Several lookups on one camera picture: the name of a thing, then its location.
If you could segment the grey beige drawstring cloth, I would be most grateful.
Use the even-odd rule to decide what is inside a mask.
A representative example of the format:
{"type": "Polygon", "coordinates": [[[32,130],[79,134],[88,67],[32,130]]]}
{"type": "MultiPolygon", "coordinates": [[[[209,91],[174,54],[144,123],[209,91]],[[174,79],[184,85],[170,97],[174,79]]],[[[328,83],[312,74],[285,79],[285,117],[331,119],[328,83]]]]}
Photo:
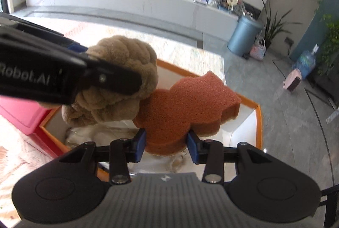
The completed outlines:
{"type": "MultiPolygon", "coordinates": [[[[93,141],[98,146],[109,145],[113,140],[133,138],[138,129],[131,121],[107,122],[80,128],[69,128],[65,137],[65,145],[69,148],[93,141]]],[[[190,170],[192,164],[189,151],[183,150],[171,156],[154,156],[144,152],[140,163],[129,163],[132,175],[138,173],[179,173],[190,170]]]]}

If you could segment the blue-grey trash bin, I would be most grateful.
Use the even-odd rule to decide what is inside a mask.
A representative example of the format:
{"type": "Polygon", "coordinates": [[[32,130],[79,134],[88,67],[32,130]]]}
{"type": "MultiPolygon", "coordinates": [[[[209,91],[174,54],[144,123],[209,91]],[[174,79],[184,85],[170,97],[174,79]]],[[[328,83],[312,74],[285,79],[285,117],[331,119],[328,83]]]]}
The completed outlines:
{"type": "Polygon", "coordinates": [[[228,42],[228,49],[233,54],[243,57],[249,54],[257,35],[263,30],[263,24],[250,16],[241,16],[236,29],[228,42]]]}

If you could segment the brown fluffy towel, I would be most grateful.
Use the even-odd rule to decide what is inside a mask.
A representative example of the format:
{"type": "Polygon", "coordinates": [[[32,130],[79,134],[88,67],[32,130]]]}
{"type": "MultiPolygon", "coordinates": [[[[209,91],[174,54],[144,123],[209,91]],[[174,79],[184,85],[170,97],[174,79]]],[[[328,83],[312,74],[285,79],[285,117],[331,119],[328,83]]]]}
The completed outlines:
{"type": "Polygon", "coordinates": [[[106,76],[97,86],[80,91],[72,105],[62,107],[63,120],[75,127],[135,118],[140,101],[158,83],[156,52],[139,39],[116,35],[81,53],[40,40],[32,53],[55,64],[76,58],[106,76]]]}

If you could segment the white lace tablecloth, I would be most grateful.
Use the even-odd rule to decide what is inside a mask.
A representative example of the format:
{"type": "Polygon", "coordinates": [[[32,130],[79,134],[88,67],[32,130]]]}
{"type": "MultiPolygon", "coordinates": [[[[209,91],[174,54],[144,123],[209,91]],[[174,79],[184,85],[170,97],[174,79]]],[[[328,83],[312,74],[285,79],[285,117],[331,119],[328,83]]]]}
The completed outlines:
{"type": "Polygon", "coordinates": [[[6,227],[15,226],[20,220],[11,199],[14,185],[51,160],[29,136],[1,117],[1,222],[6,227]]]}

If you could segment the dark cabinet with plants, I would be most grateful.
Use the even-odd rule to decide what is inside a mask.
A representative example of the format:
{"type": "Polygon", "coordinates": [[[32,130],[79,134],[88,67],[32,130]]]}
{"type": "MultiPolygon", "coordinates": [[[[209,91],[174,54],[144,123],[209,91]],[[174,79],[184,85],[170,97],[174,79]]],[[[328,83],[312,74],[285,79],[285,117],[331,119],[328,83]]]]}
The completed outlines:
{"type": "Polygon", "coordinates": [[[310,40],[318,46],[311,81],[338,103],[338,18],[324,14],[312,26],[310,40]]]}

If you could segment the potted long-leaf plant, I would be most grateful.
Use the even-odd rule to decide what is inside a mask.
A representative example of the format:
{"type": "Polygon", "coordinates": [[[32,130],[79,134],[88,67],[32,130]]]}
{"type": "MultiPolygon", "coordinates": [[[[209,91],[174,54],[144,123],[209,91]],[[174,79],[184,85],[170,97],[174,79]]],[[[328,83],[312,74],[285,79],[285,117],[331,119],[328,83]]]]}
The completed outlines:
{"type": "Polygon", "coordinates": [[[292,12],[292,9],[288,10],[286,13],[278,16],[278,11],[275,13],[271,9],[270,0],[264,2],[261,0],[263,4],[263,13],[265,16],[264,21],[264,33],[263,38],[265,41],[265,46],[268,49],[274,38],[280,33],[291,34],[291,31],[286,29],[288,25],[301,25],[302,23],[299,21],[287,21],[287,16],[292,12]]]}

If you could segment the pastel woven basket bag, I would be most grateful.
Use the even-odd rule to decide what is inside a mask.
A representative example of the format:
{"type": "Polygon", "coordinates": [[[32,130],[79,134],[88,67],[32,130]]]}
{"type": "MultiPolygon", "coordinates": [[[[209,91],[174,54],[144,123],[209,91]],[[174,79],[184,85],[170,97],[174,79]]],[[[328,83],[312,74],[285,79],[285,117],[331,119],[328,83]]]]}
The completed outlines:
{"type": "Polygon", "coordinates": [[[254,41],[254,45],[252,47],[252,49],[250,50],[250,57],[254,58],[258,61],[262,61],[264,56],[265,56],[265,52],[266,52],[267,48],[266,48],[266,42],[265,39],[261,36],[257,37],[257,39],[254,41]]]}

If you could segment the pink small heater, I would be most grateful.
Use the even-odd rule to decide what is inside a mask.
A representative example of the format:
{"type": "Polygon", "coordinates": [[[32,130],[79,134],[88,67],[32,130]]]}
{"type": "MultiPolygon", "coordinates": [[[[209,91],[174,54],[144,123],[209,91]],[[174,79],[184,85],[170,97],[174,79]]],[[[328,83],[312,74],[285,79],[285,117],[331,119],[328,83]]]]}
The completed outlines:
{"type": "Polygon", "coordinates": [[[301,83],[302,74],[299,69],[294,69],[288,74],[286,79],[283,82],[283,88],[289,92],[293,92],[301,83]]]}

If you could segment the pink Wonderlab box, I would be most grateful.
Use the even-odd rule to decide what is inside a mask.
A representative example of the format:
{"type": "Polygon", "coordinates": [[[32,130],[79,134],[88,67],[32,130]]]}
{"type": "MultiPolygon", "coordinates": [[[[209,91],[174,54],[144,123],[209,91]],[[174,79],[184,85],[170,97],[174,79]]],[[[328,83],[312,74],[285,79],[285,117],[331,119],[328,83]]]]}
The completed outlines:
{"type": "Polygon", "coordinates": [[[35,101],[1,96],[1,115],[25,135],[32,135],[50,110],[35,101]]]}

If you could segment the blue water jug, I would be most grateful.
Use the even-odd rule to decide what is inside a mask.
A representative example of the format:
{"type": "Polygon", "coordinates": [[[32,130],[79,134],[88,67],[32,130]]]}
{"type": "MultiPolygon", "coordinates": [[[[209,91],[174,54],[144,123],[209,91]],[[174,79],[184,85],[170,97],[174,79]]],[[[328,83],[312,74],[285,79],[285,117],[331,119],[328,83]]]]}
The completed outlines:
{"type": "Polygon", "coordinates": [[[292,69],[298,69],[300,71],[300,74],[302,76],[302,79],[305,80],[306,77],[314,67],[316,66],[316,53],[319,49],[319,45],[316,44],[313,47],[312,51],[305,50],[301,53],[299,58],[296,60],[296,62],[292,65],[292,69]]]}

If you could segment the red-brown sponge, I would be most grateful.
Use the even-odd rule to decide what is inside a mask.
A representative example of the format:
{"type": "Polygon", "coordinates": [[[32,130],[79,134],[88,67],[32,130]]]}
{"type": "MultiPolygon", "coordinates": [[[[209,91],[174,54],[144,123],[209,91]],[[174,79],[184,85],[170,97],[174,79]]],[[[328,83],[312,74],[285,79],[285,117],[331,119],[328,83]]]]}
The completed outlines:
{"type": "Polygon", "coordinates": [[[186,148],[186,135],[212,136],[240,111],[241,98],[213,72],[184,77],[170,89],[157,89],[140,102],[133,122],[146,130],[145,150],[169,156],[186,148]]]}

